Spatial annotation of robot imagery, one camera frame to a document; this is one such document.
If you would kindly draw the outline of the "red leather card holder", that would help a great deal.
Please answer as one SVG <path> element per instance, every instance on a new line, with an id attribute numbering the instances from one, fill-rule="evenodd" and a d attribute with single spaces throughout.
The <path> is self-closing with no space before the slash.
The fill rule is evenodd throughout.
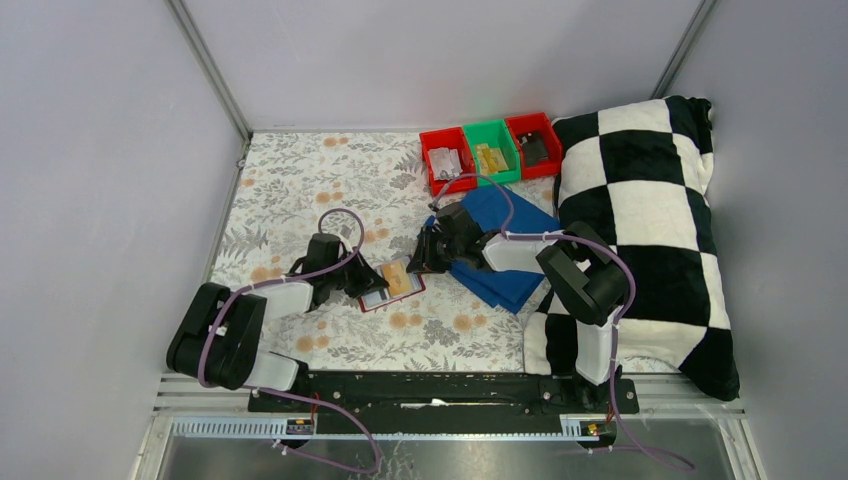
<path id="1" fill-rule="evenodd" d="M 420 274 L 406 271 L 411 257 L 403 256 L 375 267 L 377 275 L 386 281 L 387 287 L 368 293 L 359 299 L 363 313 L 378 310 L 426 290 Z"/>

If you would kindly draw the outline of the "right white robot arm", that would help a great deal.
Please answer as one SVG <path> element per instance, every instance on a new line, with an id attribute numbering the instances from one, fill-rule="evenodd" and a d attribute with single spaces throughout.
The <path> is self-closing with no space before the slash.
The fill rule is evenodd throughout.
<path id="1" fill-rule="evenodd" d="M 617 370 L 615 330 L 635 299 L 624 261 L 583 222 L 553 232 L 485 231 L 460 203 L 430 209 L 433 220 L 419 231 L 407 271 L 442 274 L 460 262 L 478 271 L 544 276 L 577 325 L 575 371 L 583 378 L 573 386 L 575 402 L 589 412 L 607 405 Z"/>

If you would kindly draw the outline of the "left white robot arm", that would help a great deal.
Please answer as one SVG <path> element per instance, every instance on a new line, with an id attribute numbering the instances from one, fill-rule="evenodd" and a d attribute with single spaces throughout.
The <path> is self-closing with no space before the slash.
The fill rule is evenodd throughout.
<path id="1" fill-rule="evenodd" d="M 202 284 L 171 340 L 166 365 L 205 387 L 271 387 L 282 408 L 299 410 L 311 387 L 297 375 L 297 361 L 259 352 L 264 322 L 313 311 L 336 291 L 359 299 L 388 287 L 358 249 L 336 235 L 316 233 L 285 276 L 236 291 Z"/>

